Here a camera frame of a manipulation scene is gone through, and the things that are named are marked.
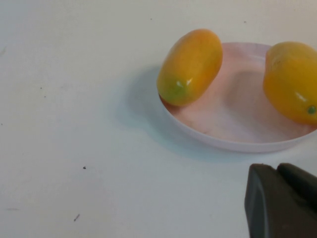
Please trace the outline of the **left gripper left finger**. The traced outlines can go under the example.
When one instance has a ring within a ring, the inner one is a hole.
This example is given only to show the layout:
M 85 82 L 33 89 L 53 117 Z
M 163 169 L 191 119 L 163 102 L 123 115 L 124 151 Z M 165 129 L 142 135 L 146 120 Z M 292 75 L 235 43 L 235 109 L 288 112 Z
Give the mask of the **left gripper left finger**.
M 293 190 L 277 168 L 250 165 L 244 206 L 252 238 L 317 236 L 317 208 Z

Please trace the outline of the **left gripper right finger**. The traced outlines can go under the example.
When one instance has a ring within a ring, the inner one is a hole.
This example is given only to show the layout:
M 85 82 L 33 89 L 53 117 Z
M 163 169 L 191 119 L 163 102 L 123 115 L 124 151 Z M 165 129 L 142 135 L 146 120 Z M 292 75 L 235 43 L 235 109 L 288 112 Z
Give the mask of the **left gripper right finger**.
M 281 163 L 278 173 L 304 198 L 311 207 L 317 207 L 317 177 L 290 163 Z

